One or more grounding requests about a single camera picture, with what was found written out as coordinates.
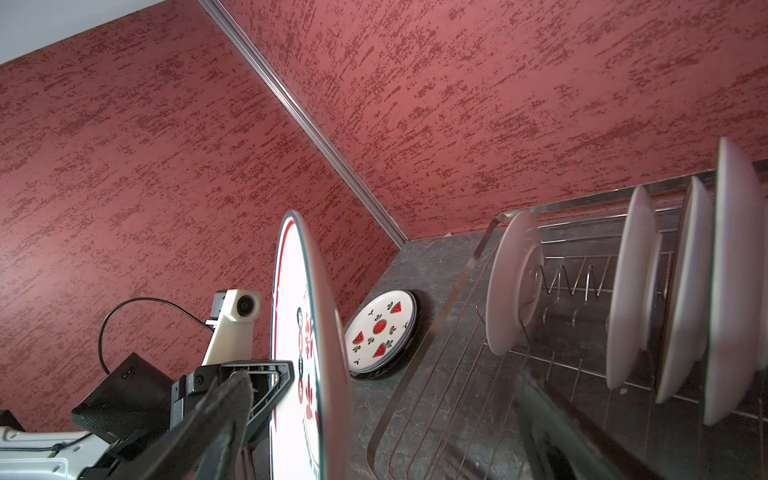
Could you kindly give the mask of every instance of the black cable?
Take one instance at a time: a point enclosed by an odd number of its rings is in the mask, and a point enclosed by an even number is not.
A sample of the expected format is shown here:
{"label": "black cable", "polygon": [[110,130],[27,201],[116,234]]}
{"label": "black cable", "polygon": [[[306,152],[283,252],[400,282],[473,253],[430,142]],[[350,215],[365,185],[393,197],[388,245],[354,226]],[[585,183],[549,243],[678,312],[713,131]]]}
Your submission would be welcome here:
{"label": "black cable", "polygon": [[109,317],[111,317],[113,313],[117,312],[122,306],[128,305],[129,303],[132,303],[132,302],[138,302],[139,300],[146,300],[148,302],[160,302],[160,303],[165,303],[166,305],[170,305],[176,310],[179,310],[180,312],[182,312],[184,315],[190,317],[195,322],[209,329],[211,333],[214,332],[214,328],[212,326],[206,325],[205,323],[198,320],[195,315],[192,315],[191,313],[187,312],[185,309],[178,306],[176,303],[169,302],[168,300],[163,300],[161,298],[153,298],[151,296],[137,296],[136,298],[125,300],[123,303],[113,308],[112,311],[109,312],[106,317],[104,317],[104,322],[101,324],[101,330],[98,333],[98,362],[101,364],[101,369],[103,369],[107,373],[107,375],[109,375],[109,369],[107,368],[107,364],[104,363],[104,355],[102,355],[101,353],[101,341],[104,338],[104,329],[107,328],[107,322],[109,321]]}
{"label": "black cable", "polygon": [[28,448],[25,449],[23,447],[0,447],[0,451],[2,452],[56,452],[59,453],[61,450],[68,449],[69,447],[73,446],[77,442],[82,442],[86,438],[93,435],[93,433],[86,433],[82,437],[80,437],[77,440],[72,440],[68,443],[56,443],[54,445],[51,445],[50,447],[38,447],[38,448]]}

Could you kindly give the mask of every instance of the stainless steel dish rack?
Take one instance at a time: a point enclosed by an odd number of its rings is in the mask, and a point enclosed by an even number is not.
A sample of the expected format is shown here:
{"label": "stainless steel dish rack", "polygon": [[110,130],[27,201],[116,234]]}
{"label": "stainless steel dish rack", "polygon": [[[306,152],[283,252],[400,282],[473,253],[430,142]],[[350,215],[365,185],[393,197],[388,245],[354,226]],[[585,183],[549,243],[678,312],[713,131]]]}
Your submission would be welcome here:
{"label": "stainless steel dish rack", "polygon": [[[755,167],[764,173],[768,161]],[[714,174],[699,177],[712,184]],[[498,226],[515,212],[496,217],[376,426],[367,451],[375,477],[531,478],[512,408],[515,376],[528,368],[665,478],[766,478],[762,373],[738,410],[714,427],[700,421],[699,364],[675,397],[654,402],[680,192],[688,181],[678,177],[647,185],[652,195],[673,197],[678,205],[656,212],[664,239],[649,349],[614,391],[605,384],[606,321],[625,214],[542,224],[544,282],[535,320],[523,344],[503,356],[493,355],[485,342],[483,313],[502,234]],[[625,201],[631,192],[615,190],[533,210],[567,212]]]}

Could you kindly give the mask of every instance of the wire rack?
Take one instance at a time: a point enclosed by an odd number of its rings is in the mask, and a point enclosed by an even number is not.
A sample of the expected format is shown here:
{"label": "wire rack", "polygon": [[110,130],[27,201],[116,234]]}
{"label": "wire rack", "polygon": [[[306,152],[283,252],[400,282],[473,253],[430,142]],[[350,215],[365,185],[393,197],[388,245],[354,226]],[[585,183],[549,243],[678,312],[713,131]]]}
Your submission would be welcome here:
{"label": "wire rack", "polygon": [[512,408],[515,376],[528,368],[663,477],[766,478],[762,374],[714,427],[700,421],[698,364],[677,395],[654,401],[679,217],[679,207],[656,212],[663,243],[649,347],[613,391],[604,374],[607,314],[625,215],[540,227],[545,264],[535,321],[525,341],[503,356],[488,348],[483,318],[502,233],[492,224],[475,264],[462,274],[464,286],[445,306],[445,328],[431,329],[434,338],[419,348],[374,431],[368,449],[374,476],[531,478]]}

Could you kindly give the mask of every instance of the plate with red rim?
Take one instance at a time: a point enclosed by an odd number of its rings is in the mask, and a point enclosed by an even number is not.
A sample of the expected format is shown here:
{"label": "plate with red rim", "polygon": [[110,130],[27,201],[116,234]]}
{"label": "plate with red rim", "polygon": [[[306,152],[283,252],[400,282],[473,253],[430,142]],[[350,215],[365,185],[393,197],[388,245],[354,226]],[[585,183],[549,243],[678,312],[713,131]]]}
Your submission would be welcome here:
{"label": "plate with red rim", "polygon": [[294,380],[270,418],[272,478],[349,477],[352,394],[330,279],[297,212],[283,218],[273,283],[270,358]]}

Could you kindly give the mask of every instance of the decorative plate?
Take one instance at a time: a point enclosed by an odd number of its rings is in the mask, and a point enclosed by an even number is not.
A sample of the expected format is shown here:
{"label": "decorative plate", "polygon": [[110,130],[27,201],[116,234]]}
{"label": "decorative plate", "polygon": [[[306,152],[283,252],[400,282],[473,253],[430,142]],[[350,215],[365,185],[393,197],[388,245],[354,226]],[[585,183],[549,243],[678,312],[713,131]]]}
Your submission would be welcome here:
{"label": "decorative plate", "polygon": [[319,248],[289,211],[277,244],[270,356],[294,380],[270,420],[272,478],[349,477],[352,395],[340,322]]}
{"label": "decorative plate", "polygon": [[413,331],[416,308],[407,290],[384,293],[363,307],[346,328],[349,371],[372,372],[397,358]]}

